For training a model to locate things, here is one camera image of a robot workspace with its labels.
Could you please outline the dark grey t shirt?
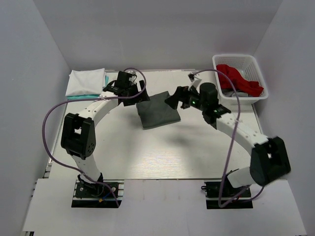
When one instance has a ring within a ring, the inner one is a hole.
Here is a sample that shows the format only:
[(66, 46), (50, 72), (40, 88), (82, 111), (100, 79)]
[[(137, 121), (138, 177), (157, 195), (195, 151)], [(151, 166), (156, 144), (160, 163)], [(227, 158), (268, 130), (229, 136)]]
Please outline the dark grey t shirt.
[(150, 96), (150, 101), (136, 104), (137, 112), (144, 130), (157, 128), (181, 121), (177, 110), (173, 110), (165, 100), (170, 96), (168, 91)]

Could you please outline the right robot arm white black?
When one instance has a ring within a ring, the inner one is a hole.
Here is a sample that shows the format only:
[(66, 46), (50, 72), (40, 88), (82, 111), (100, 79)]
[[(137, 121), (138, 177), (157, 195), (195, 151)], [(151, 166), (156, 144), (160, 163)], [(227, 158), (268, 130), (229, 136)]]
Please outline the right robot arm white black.
[(206, 123), (228, 135), (251, 156), (248, 167), (232, 171), (225, 177), (233, 188), (252, 184), (263, 187), (291, 172), (283, 139), (269, 138), (238, 121), (228, 108), (219, 103), (214, 84), (203, 83), (199, 89), (177, 87), (165, 103), (175, 110), (179, 102), (182, 109), (193, 107), (200, 110)]

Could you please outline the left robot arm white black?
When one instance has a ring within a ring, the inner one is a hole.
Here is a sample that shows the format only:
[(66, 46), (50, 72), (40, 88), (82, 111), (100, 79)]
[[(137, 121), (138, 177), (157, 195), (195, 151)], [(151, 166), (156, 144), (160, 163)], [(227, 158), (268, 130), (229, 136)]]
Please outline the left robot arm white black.
[(65, 116), (61, 147), (75, 161), (81, 182), (98, 184), (103, 181), (93, 156), (96, 148), (95, 128), (98, 123), (121, 104), (132, 106), (150, 100), (146, 91), (146, 77), (142, 76), (143, 79), (137, 83), (137, 73), (143, 75), (135, 68), (119, 71), (117, 78), (90, 105), (76, 114), (68, 113)]

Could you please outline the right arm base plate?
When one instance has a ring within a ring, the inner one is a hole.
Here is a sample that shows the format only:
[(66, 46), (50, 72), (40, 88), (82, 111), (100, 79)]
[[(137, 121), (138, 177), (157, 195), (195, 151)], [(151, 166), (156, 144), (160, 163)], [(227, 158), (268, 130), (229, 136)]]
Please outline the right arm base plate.
[[(248, 188), (239, 197), (234, 198), (231, 203), (227, 206), (219, 207), (219, 191), (221, 181), (206, 181), (201, 186), (201, 191), (205, 193), (206, 197), (206, 208), (207, 209), (252, 209), (253, 204), (249, 199), (252, 197), (251, 191)], [(227, 200), (232, 198), (234, 195), (239, 193), (243, 187), (233, 188), (231, 184), (226, 181), (222, 190), (221, 204), (224, 204)]]

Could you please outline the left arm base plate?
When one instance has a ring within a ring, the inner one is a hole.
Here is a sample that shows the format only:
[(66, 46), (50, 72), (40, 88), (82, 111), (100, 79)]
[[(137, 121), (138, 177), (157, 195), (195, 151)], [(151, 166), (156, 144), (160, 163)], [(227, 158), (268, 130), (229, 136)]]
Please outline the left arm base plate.
[(102, 187), (100, 193), (92, 193), (78, 180), (76, 181), (73, 197), (72, 208), (118, 208), (124, 195), (124, 181), (114, 180), (107, 182), (111, 187)]

